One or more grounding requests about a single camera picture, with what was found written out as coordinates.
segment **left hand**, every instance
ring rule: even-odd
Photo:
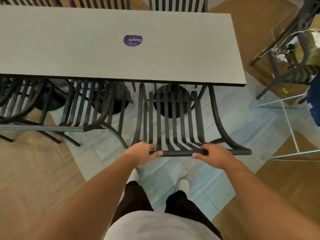
[[[129,149],[125,151],[125,155],[129,155],[132,160],[135,161],[136,166],[143,166],[147,162],[155,159],[156,157],[162,156],[162,151],[156,151],[152,154],[150,150],[154,150],[155,146],[146,142],[139,142],[132,145]]]

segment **right hand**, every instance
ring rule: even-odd
[[[234,155],[226,148],[216,144],[203,144],[201,149],[206,149],[209,152],[208,156],[201,153],[193,153],[194,158],[205,161],[214,168],[225,170],[226,166],[231,162],[237,161]]]

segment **wooden floor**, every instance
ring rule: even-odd
[[[296,133],[295,136],[302,151],[317,149],[301,134]],[[293,139],[289,137],[274,155],[292,153],[294,148]],[[320,160],[320,155],[311,153],[282,159],[283,161],[267,161],[257,172],[257,177],[288,199],[301,213],[320,224],[320,162],[286,161]],[[236,196],[212,222],[220,230],[224,240],[256,239],[246,223]]]
[[[264,86],[267,86],[273,80],[267,56],[262,57],[254,66],[249,64],[260,51],[272,43],[271,29],[289,14],[274,29],[274,35],[277,37],[291,22],[297,12],[291,12],[295,7],[288,0],[227,0],[209,12],[231,14],[243,67]],[[282,99],[302,94],[306,88],[307,86],[304,85],[281,84],[273,88],[272,92]],[[287,100],[287,102],[290,104],[294,100]]]
[[[45,123],[54,125],[50,115]],[[85,180],[65,143],[34,131],[1,134],[15,142],[0,141],[0,239],[29,239]]]

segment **blue fabric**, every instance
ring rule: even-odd
[[[306,100],[312,105],[310,113],[313,120],[320,126],[320,73],[313,79]]]

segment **forearm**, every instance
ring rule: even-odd
[[[225,172],[259,239],[320,239],[317,224],[262,184],[242,162],[234,161]]]
[[[59,212],[43,224],[33,239],[100,239],[136,166],[128,155],[119,157],[86,182]]]

